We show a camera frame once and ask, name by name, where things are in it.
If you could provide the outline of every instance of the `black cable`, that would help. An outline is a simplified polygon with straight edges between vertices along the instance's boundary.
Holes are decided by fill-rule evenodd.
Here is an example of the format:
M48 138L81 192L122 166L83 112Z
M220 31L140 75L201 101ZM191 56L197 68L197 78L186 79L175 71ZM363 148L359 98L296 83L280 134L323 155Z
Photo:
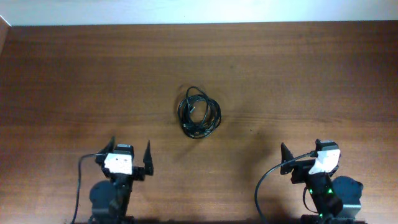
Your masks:
M261 179L260 179L259 182L257 183L256 190L254 191L254 203L256 204L257 211L258 211L258 213L259 213L259 215L260 215L260 217L261 217L261 220L262 220L264 223L268 223L268 222L267 222L266 217L265 217L265 216L262 214L262 212L261 212L261 209L260 209L260 206L259 206L259 202L258 202L258 199L257 199L257 193L258 193L258 191L259 191L259 188L260 188L260 185L261 185L262 181L263 181L272 171L274 171L274 170L280 168L281 166L284 166L284 165L286 165L286 164L289 164L289 163L291 163L291 162L294 162L294 161L296 161L296 160L298 160L298 159L302 159L302 158L307 157L307 156L312 156L313 153L314 153L314 151L309 152L309 153L306 153L306 154L301 155L301 156L297 156L297 157L295 157L295 158L293 158L293 159L291 159L291 160L289 160L289 161L285 161L285 162L283 162L283 163L281 163L281 164L278 164L278 165L274 166L273 168L271 168L269 171L267 171L267 172L261 177Z
M313 210L311 210L311 209L309 209L308 208L308 206L307 206L307 203L305 203L305 193L307 192L307 187L304 187L304 192L303 192L303 202L304 202L304 206L305 206L305 208L308 210L308 211L310 211L310 212L313 212L313 213L316 213L316 214L318 214L318 212L315 212L315 211L313 211Z
M77 194L76 194L76 206L75 206L75 213L73 214L73 219L72 222L70 222L71 224L75 223L75 219L77 216L77 208L79 207L79 194L80 194L80 182L81 182L81 162L83 159L89 158L89 157L96 157L96 156L103 156L104 154L101 153L92 153L92 154L87 154L84 155L82 157L80 157L79 159L79 163L78 163L78 179L77 179Z
M189 91L192 88L198 90L201 94L189 96ZM195 109L193 105L198 101L206 102L206 113L200 123L194 123L191 119L191 113ZM177 115L184 133L193 139L202 139L209 136L221 124L219 104L196 86L188 88L185 99L178 106Z

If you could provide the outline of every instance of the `white wall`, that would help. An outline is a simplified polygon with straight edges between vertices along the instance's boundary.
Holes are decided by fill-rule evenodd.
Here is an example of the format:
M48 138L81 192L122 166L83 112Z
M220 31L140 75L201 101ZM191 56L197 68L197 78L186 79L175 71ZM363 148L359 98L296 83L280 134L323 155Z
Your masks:
M398 19L398 0L0 0L13 26Z

